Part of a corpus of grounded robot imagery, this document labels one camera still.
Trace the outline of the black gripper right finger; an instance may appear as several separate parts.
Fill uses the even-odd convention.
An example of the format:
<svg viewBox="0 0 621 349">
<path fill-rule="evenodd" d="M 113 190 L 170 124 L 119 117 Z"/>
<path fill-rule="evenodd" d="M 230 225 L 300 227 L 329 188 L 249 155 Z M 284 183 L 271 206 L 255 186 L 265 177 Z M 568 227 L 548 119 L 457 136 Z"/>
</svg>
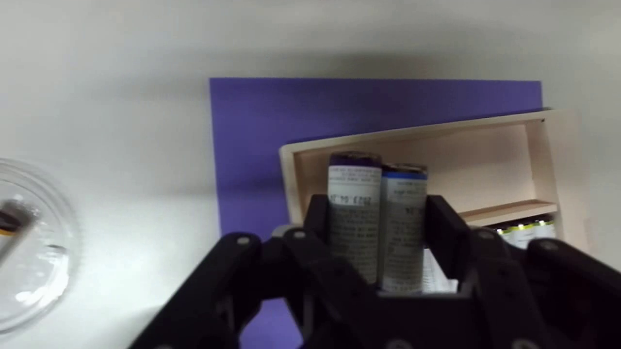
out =
<svg viewBox="0 0 621 349">
<path fill-rule="evenodd" d="M 432 297 L 438 347 L 621 349 L 621 274 L 560 239 L 515 249 L 430 196 L 426 243 L 459 293 Z"/>
</svg>

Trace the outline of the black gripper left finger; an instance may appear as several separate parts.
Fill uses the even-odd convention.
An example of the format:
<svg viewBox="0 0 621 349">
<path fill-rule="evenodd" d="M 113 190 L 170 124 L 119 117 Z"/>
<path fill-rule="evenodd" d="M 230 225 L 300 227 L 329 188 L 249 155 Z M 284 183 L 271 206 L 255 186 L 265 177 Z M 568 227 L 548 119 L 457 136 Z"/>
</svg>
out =
<svg viewBox="0 0 621 349">
<path fill-rule="evenodd" d="M 263 243 L 226 235 L 131 349 L 242 349 L 265 301 L 284 299 L 302 349 L 377 349 L 374 289 L 327 247 L 331 202 L 315 194 L 302 227 Z"/>
</svg>

